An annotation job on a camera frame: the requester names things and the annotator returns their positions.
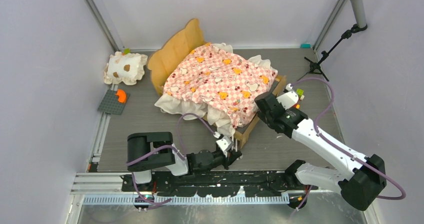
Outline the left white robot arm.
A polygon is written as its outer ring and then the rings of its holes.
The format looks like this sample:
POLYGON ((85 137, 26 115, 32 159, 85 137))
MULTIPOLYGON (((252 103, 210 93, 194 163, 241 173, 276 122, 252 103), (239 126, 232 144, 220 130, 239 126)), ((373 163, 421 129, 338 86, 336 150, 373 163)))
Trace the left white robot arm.
POLYGON ((203 174, 223 166, 229 169, 242 157, 233 140, 213 132, 215 151, 202 150, 198 153, 183 155, 175 146, 170 132, 134 133, 127 138, 127 170, 131 172, 134 184, 141 191, 153 186, 152 170, 165 167, 173 176, 192 176, 203 174))

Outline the wooden pet bed frame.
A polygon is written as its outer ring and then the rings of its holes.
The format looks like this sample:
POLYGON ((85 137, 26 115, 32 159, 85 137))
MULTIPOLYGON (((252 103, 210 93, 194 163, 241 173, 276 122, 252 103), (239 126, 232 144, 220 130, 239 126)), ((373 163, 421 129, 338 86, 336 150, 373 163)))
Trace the wooden pet bed frame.
MULTIPOLYGON (((186 26, 179 32, 174 34, 161 49, 154 52, 147 61, 147 67, 150 71, 151 82, 159 96, 162 96, 164 84, 169 75, 176 69, 178 64, 194 49, 207 44, 204 40, 203 32, 199 26, 198 19, 191 19, 186 26)), ((280 75, 279 72, 269 92, 273 95, 279 95, 287 84, 286 76, 280 75)), ((195 113, 182 114, 187 120, 194 119, 195 113)), ((234 135, 238 142, 238 146, 242 148, 249 139, 253 128, 258 123, 257 113, 252 121, 244 127, 236 129, 234 135)))

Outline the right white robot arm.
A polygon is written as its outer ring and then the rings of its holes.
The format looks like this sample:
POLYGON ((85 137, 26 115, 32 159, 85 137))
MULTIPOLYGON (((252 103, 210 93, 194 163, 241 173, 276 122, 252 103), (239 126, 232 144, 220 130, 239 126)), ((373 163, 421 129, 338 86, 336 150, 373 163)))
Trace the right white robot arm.
POLYGON ((385 172, 384 160, 359 153, 314 127, 314 121, 295 107, 285 108, 278 97, 266 92, 255 98, 257 115, 277 133, 300 142, 327 160, 334 168, 294 161, 285 169, 285 182, 291 189, 316 186, 338 193, 353 208, 365 211, 386 187, 387 182, 374 170, 385 172))

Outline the pink checkered duck mattress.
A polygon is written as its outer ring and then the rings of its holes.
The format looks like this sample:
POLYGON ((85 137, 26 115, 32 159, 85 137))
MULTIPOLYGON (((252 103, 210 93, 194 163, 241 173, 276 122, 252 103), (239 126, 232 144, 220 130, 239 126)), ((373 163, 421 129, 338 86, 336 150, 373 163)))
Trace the pink checkered duck mattress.
POLYGON ((169 75, 155 103, 169 114, 195 113, 217 131, 234 135, 249 124, 254 99, 270 91, 278 71, 260 55, 245 59, 225 43, 207 43, 192 50, 169 75))

